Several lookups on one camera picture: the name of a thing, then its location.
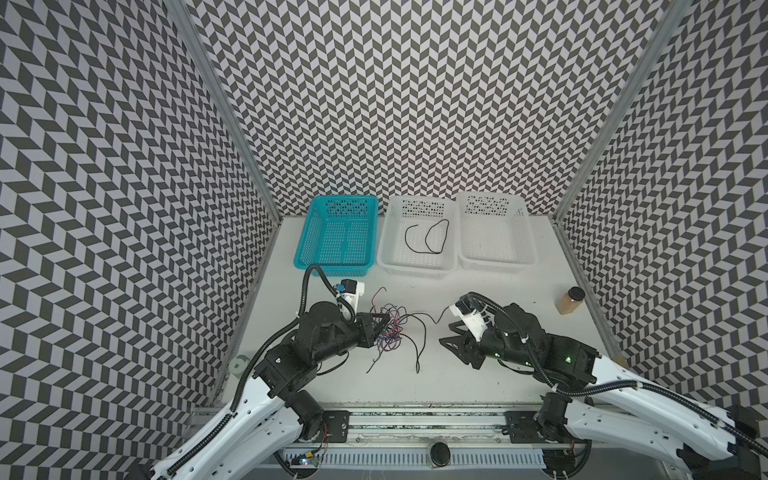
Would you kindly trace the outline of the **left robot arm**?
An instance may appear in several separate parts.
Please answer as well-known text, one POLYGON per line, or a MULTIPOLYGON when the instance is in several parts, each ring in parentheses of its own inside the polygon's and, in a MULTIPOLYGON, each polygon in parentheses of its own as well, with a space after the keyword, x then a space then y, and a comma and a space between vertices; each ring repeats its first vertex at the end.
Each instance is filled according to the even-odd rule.
POLYGON ((309 266, 296 318, 256 352, 232 399, 165 459, 133 465, 126 478, 241 479, 295 441, 314 439, 324 410, 305 388, 320 364, 373 347, 387 325, 387 316, 359 311, 364 292, 361 281, 332 284, 309 266))

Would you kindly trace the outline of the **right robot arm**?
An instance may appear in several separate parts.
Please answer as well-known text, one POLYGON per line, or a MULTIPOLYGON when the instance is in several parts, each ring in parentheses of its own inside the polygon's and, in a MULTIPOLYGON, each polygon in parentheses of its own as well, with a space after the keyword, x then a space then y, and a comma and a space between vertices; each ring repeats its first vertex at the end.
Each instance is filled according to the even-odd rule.
POLYGON ((531 414, 510 414, 511 442, 577 443, 579 453, 552 454, 544 472, 574 477, 595 442, 667 463, 693 479, 758 479, 767 448, 754 412, 690 399, 619 365, 571 337, 548 333, 536 316, 469 293, 448 307, 455 316, 441 345, 478 370, 488 359, 546 386, 531 414))

